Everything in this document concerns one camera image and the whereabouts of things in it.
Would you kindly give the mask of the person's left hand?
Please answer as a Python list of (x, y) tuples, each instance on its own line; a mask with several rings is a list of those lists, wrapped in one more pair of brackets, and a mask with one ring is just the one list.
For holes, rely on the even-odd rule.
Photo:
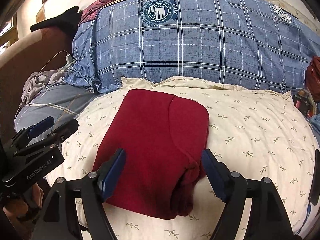
[[(37, 183), (31, 188), (31, 200), (37, 207), (42, 207), (43, 190)], [(3, 208), (3, 211), (11, 224), (13, 224), (14, 222), (18, 222), (18, 217), (25, 215), (28, 212), (28, 205), (23, 198), (13, 199)]]

